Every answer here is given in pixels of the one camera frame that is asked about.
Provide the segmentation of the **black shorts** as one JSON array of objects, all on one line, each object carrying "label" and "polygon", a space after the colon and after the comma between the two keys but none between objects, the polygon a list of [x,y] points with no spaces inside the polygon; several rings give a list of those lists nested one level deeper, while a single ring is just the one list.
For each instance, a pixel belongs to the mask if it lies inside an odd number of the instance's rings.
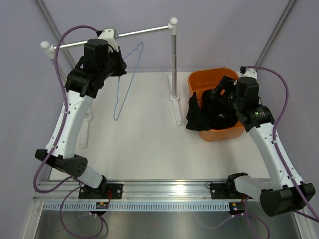
[{"label": "black shorts", "polygon": [[193,93],[188,101],[186,119],[186,128],[192,131],[222,130],[238,122],[235,110],[213,99],[210,90],[203,92],[201,106],[196,93]]}]

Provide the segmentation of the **blue wire hanger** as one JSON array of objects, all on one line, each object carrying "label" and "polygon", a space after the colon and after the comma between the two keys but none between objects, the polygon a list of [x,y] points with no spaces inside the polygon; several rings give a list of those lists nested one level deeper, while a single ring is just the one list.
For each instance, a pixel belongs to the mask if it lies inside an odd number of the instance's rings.
[{"label": "blue wire hanger", "polygon": [[135,74],[136,74],[138,66],[140,64],[140,60],[141,60],[141,57],[142,57],[142,54],[143,54],[143,51],[144,51],[144,43],[142,41],[139,42],[136,45],[135,48],[133,48],[128,54],[126,54],[124,56],[124,60],[125,60],[128,57],[130,57],[133,53],[137,52],[138,50],[139,50],[139,54],[138,54],[138,57],[137,57],[137,60],[136,60],[135,66],[134,66],[134,70],[133,70],[133,73],[131,75],[131,79],[129,81],[127,90],[125,92],[125,95],[124,95],[122,101],[120,101],[121,77],[118,77],[118,79],[117,79],[116,102],[115,102],[115,106],[114,106],[114,110],[113,110],[113,120],[114,121],[118,121],[118,119],[119,119],[119,117],[120,117],[120,115],[122,113],[123,107],[125,105],[125,102],[127,100],[128,94],[130,92],[130,89],[131,89],[131,86],[132,86],[132,83],[133,83],[133,80],[134,80],[134,77],[135,77]]}]

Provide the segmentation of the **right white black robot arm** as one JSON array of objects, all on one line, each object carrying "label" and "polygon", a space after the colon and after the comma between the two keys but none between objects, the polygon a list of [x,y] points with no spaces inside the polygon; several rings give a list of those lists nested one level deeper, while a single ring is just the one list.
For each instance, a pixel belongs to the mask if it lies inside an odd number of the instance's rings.
[{"label": "right white black robot arm", "polygon": [[259,201],[270,217],[303,209],[316,190],[312,183],[304,182],[283,149],[271,111],[259,103],[256,77],[244,75],[235,80],[225,75],[211,94],[213,99],[235,110],[258,147],[271,182],[267,185],[247,173],[236,173],[228,176],[226,193],[232,198],[245,194]]}]

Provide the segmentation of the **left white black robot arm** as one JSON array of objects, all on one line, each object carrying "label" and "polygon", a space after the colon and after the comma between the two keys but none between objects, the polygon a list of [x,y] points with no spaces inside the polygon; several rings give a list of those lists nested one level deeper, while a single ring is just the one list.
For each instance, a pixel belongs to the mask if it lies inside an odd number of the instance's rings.
[{"label": "left white black robot arm", "polygon": [[104,177],[88,166],[87,158],[75,153],[76,142],[87,111],[105,80],[124,75],[126,67],[115,40],[88,40],[84,55],[67,76],[63,88],[66,99],[53,135],[46,147],[35,153],[42,165],[78,179],[98,199],[107,193],[107,186],[102,183]]}]

